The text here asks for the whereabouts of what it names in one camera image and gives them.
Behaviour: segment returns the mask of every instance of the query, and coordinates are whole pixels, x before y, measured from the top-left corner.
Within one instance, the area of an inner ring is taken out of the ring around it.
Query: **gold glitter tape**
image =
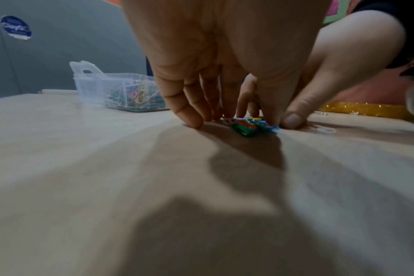
[[[318,110],[414,121],[414,115],[407,110],[405,105],[378,105],[340,102],[327,103],[321,106]]]

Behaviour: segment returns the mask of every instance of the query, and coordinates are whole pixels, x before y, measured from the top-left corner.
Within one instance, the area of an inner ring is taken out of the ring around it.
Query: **clear plastic box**
[[[134,73],[104,74],[87,61],[72,61],[70,65],[83,103],[133,112],[169,109],[160,96],[153,77]]]

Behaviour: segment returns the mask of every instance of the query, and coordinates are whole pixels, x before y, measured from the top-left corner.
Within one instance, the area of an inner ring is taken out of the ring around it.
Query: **blue sticker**
[[[31,28],[23,20],[6,15],[1,18],[2,28],[8,35],[21,40],[28,40],[31,38]]]

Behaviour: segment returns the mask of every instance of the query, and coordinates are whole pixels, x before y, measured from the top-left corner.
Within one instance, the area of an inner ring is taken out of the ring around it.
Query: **sleeve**
[[[414,0],[362,0],[353,10],[378,10],[396,18],[404,27],[406,42],[388,68],[400,67],[414,60]]]

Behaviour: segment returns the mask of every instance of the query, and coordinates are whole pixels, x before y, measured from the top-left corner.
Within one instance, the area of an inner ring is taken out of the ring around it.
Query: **table surface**
[[[0,99],[0,275],[414,276],[414,124],[241,137]]]

